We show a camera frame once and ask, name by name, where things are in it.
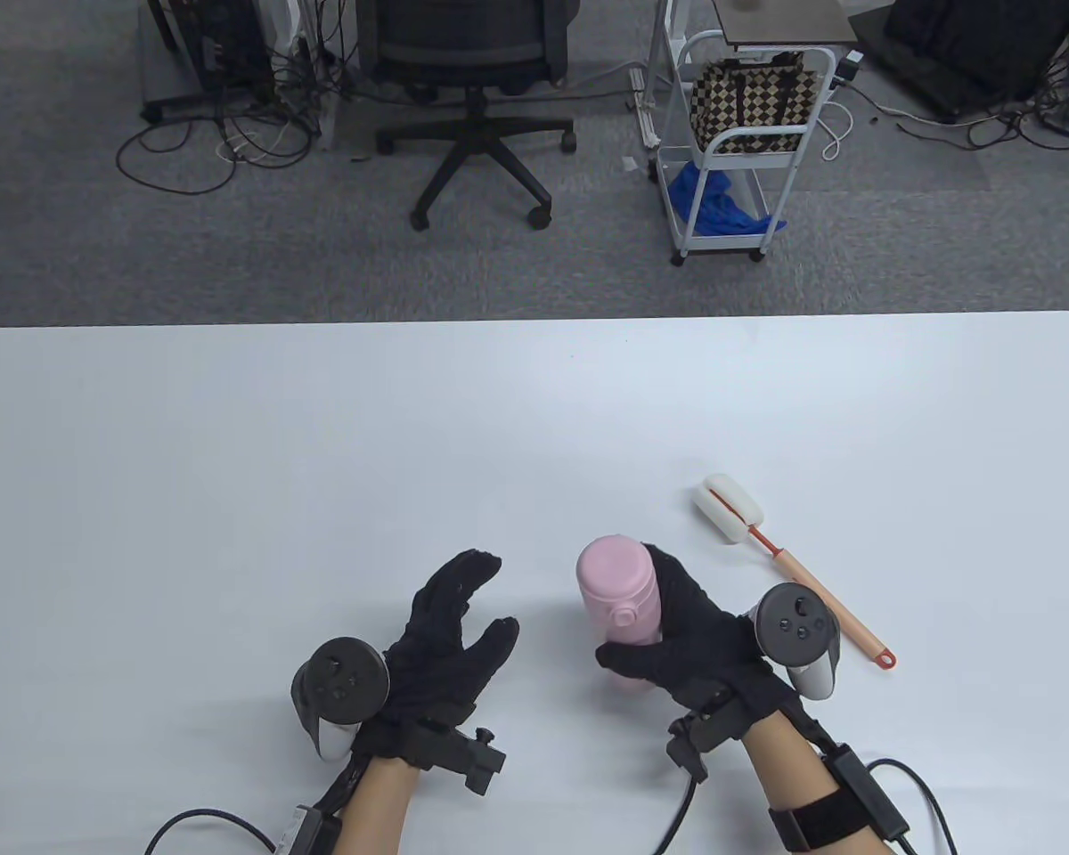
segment human hand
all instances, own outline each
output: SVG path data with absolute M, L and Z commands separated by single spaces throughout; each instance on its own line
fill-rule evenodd
M 763 658 L 750 620 L 719 609 L 672 555 L 649 544 L 645 548 L 661 594 L 661 641 L 606 642 L 597 649 L 599 665 L 648 680 L 686 708 L 709 700 L 706 687 L 729 688 L 754 724 L 794 699 L 794 689 Z
M 463 644 L 469 600 L 501 565 L 490 553 L 467 549 L 420 588 L 403 637 L 384 653 L 389 685 L 379 718 L 391 725 L 428 719 L 454 728 L 472 713 L 475 700 L 518 639 L 517 620 L 501 618 L 466 650 Z

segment office chair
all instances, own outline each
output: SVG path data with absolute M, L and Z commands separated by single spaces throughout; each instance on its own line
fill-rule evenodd
M 485 154 L 510 172 L 538 204 L 526 215 L 531 228 L 551 224 L 551 195 L 502 142 L 538 131 L 562 135 L 559 147 L 578 147 L 571 119 L 494 118 L 483 90 L 516 94 L 540 80 L 567 74 L 567 25 L 579 0 L 359 0 L 356 36 L 360 69 L 376 82 L 420 91 L 465 91 L 462 119 L 381 127 L 376 151 L 392 154 L 400 140 L 445 140 L 454 145 L 408 216 L 412 228 L 429 227 L 428 211 L 464 160 Z

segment blue cloth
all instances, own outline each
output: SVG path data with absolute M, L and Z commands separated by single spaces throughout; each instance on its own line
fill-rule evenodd
M 681 216 L 682 220 L 688 222 L 688 212 L 693 209 L 693 196 L 697 192 L 697 166 L 691 162 L 685 164 L 685 168 L 678 172 L 677 178 L 669 183 L 669 201 L 673 204 L 673 211 Z M 710 172 L 704 180 L 704 192 L 701 196 L 701 211 L 697 214 L 697 228 L 694 232 L 703 237 L 717 237 L 721 235 L 762 235 L 768 231 L 768 223 L 772 222 L 770 216 L 760 220 L 752 219 L 734 203 L 733 197 L 729 196 L 729 187 L 733 183 L 729 181 L 729 175 L 724 172 Z M 776 223 L 776 232 L 779 232 L 786 220 Z

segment chair base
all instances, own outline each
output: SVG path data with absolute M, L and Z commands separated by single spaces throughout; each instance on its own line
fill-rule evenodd
M 483 90 L 477 87 L 467 89 L 467 114 L 464 119 L 446 120 L 441 122 L 421 122 L 418 125 L 401 125 L 382 127 L 376 130 L 376 151 L 379 154 L 392 154 L 396 142 L 404 140 L 445 140 L 454 145 L 444 162 L 435 171 L 432 181 L 424 187 L 416 207 L 408 216 L 413 229 L 423 232 L 429 227 L 428 211 L 436 197 L 440 195 L 448 182 L 463 166 L 464 160 L 474 154 L 485 154 L 507 172 L 514 176 L 526 191 L 534 197 L 538 205 L 527 213 L 526 220 L 533 229 L 545 229 L 551 224 L 551 195 L 538 178 L 523 166 L 514 152 L 502 142 L 507 137 L 521 134 L 539 134 L 539 131 L 559 131 L 562 140 L 560 150 L 574 154 L 578 147 L 575 138 L 575 123 L 571 119 L 527 119 L 527 118 L 489 118 L 486 114 L 486 97 Z

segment forearm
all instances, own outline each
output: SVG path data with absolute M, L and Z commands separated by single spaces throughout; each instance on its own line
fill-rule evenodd
M 332 855 L 397 855 L 418 780 L 420 770 L 407 762 L 372 758 L 340 813 L 340 838 Z
M 783 713 L 757 721 L 742 742 L 768 796 L 768 805 L 774 810 L 794 810 L 839 789 L 811 745 Z M 890 848 L 869 827 L 816 852 L 820 855 L 892 855 Z

